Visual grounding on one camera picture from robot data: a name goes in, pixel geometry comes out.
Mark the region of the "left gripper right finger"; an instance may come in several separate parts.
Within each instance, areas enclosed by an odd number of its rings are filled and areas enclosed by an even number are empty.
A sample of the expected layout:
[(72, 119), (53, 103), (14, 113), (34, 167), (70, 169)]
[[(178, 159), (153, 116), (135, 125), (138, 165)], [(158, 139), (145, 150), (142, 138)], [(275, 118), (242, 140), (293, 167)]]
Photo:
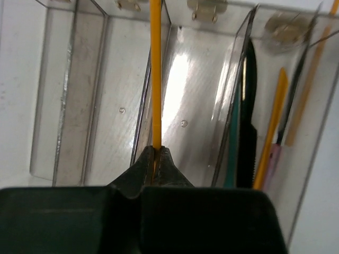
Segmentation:
[(142, 253), (287, 253), (275, 208), (252, 189), (161, 186), (140, 195)]

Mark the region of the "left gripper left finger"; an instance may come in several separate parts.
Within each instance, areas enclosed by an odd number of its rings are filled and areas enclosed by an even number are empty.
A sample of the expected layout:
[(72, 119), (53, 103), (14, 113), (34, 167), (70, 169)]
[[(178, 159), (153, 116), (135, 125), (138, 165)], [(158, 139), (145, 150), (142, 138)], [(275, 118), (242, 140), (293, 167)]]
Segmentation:
[(1, 253), (140, 253), (140, 192), (154, 149), (106, 186), (1, 190)]

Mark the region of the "teal plastic knife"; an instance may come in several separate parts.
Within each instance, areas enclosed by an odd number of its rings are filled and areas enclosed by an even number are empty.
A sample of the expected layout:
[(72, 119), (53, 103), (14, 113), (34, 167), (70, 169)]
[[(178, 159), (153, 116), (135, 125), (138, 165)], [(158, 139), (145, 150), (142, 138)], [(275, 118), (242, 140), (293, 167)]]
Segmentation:
[(233, 111), (229, 127), (227, 172), (224, 181), (225, 188), (233, 188), (236, 186), (238, 141), (239, 141), (239, 105), (240, 105), (240, 96), (239, 88), (237, 88), (235, 92)]

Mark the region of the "black knife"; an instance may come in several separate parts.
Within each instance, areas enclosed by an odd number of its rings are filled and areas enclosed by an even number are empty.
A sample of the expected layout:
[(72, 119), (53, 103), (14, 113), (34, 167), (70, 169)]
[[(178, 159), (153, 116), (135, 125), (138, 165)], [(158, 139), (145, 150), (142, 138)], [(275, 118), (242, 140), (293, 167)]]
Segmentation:
[(257, 129), (252, 124), (257, 88), (257, 64), (253, 42), (247, 45), (246, 56), (243, 61), (243, 72), (240, 78), (240, 132), (237, 163), (236, 186), (238, 188), (252, 188), (255, 160)]

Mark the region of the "silver knife pink handle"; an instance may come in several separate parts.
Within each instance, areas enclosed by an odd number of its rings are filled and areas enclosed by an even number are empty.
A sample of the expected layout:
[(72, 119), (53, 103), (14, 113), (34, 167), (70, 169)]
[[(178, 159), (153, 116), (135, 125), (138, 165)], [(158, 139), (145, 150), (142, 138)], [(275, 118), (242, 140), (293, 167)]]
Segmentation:
[(292, 81), (289, 82), (288, 91), (284, 100), (281, 119), (274, 133), (274, 137), (271, 144), (269, 163), (264, 178), (264, 185), (262, 191), (268, 189), (270, 180), (272, 179), (276, 165), (279, 160), (281, 143), (288, 124), (289, 115), (291, 113), (291, 108), (298, 87), (301, 72), (304, 67), (308, 49), (310, 47), (311, 35), (316, 24), (317, 16), (318, 13), (315, 13), (312, 19), (310, 20), (306, 20), (302, 17), (298, 18), (297, 16), (295, 16), (294, 18), (287, 20), (285, 25), (276, 27), (276, 29), (273, 32), (276, 37), (279, 37), (283, 36), (285, 30), (287, 30), (288, 33), (290, 33), (290, 35), (288, 36), (287, 43), (293, 44), (297, 43), (298, 41), (302, 41), (301, 45), (303, 51), (299, 59), (299, 62), (294, 70)]

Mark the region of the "orange chopstick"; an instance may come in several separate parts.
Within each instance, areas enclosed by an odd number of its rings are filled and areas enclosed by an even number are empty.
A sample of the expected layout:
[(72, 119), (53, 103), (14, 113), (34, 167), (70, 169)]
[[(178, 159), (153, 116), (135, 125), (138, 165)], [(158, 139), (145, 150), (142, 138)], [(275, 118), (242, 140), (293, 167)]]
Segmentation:
[(151, 182), (157, 178), (162, 148), (162, 49), (161, 49), (161, 10), (162, 2), (150, 1), (150, 55), (151, 55), (151, 99), (152, 99), (152, 134), (154, 153), (154, 169)]

